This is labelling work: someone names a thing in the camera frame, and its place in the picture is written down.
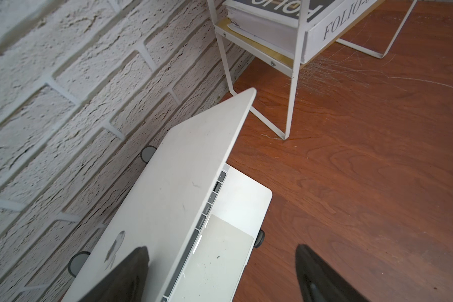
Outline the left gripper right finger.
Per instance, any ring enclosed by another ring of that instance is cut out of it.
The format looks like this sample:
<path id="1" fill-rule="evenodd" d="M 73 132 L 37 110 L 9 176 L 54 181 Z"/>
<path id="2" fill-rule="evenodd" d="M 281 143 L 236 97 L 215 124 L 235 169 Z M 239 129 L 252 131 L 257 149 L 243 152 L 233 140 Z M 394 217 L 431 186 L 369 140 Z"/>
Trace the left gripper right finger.
<path id="1" fill-rule="evenodd" d="M 305 244 L 296 247 L 295 269 L 303 301 L 367 300 Z"/>

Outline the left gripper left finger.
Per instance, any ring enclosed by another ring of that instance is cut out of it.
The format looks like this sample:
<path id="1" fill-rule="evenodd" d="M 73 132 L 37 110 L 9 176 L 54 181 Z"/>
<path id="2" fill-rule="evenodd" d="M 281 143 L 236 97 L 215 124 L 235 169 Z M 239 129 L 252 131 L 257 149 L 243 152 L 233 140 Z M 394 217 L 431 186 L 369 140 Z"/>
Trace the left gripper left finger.
<path id="1" fill-rule="evenodd" d="M 137 247 L 79 301 L 142 301 L 148 263 L 146 246 Z"/>

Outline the silver laptop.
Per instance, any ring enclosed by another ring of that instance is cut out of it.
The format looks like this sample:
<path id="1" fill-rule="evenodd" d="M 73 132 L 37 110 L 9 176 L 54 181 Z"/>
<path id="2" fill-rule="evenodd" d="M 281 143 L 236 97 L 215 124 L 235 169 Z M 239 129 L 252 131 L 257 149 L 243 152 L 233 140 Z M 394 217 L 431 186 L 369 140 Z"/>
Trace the silver laptop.
<path id="1" fill-rule="evenodd" d="M 232 166 L 218 178 L 256 94 L 247 89 L 167 132 L 64 301 L 79 301 L 143 246 L 142 301 L 234 299 L 273 194 Z"/>

